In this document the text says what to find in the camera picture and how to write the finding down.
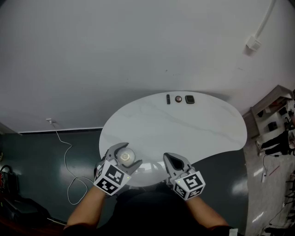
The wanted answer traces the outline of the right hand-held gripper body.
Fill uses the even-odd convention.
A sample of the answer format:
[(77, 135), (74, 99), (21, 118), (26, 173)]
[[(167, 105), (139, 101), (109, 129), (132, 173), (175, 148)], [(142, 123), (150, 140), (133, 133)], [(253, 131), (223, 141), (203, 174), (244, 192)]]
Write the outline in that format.
[(179, 176), (171, 177), (170, 183), (172, 190), (185, 201), (200, 195), (206, 185), (200, 171), (193, 167)]

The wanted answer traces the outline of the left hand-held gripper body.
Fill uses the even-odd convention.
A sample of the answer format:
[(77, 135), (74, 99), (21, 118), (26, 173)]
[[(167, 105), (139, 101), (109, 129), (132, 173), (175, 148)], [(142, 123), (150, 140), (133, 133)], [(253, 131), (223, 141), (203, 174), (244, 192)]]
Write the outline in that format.
[(96, 168), (94, 186), (107, 195), (116, 194), (131, 180), (130, 174), (123, 168), (115, 157), (114, 152), (106, 152), (104, 159)]

